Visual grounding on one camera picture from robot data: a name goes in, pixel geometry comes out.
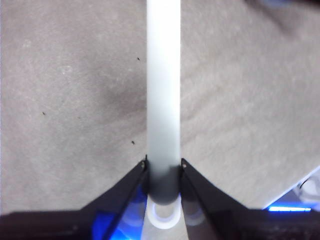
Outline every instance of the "beige carpet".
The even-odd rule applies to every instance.
[[[181,2],[182,157],[248,207],[320,164],[319,13]],[[146,2],[2,0],[1,213],[80,208],[145,153]]]

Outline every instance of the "floor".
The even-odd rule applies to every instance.
[[[319,12],[181,1],[182,157],[248,207],[320,164]],[[2,0],[1,213],[80,208],[145,153],[146,1]]]

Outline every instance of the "white plastic part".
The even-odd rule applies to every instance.
[[[144,220],[137,216],[141,214],[139,210],[144,208],[144,204],[145,202],[130,202],[126,208],[126,211],[122,215],[121,222],[124,222],[130,227],[142,227],[144,225]]]
[[[179,194],[180,0],[147,0],[147,159],[157,204]]]
[[[158,229],[173,228],[180,220],[181,216],[181,197],[178,195],[174,202],[173,212],[168,217],[160,217],[156,211],[156,203],[149,198],[149,203],[146,207],[146,214],[150,223]]]
[[[201,208],[198,208],[198,210],[193,214],[184,215],[185,224],[193,227],[202,224],[205,219],[205,215]]]

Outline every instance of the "white plastic rod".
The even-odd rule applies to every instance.
[[[179,194],[180,0],[147,0],[147,159],[152,200]]]

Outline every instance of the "white object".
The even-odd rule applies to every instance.
[[[288,206],[271,206],[270,212],[310,212],[309,207],[288,207]]]
[[[168,217],[160,217],[156,212],[156,204],[149,199],[146,207],[146,214],[150,223],[158,229],[170,229],[174,227],[180,220],[181,215],[181,197],[180,195],[174,202],[173,213]]]
[[[147,159],[150,197],[179,194],[180,0],[147,0]]]
[[[317,171],[293,190],[300,200],[320,212],[320,171]]]
[[[184,221],[187,226],[198,226],[206,219],[204,212],[199,207],[193,214],[184,214]]]

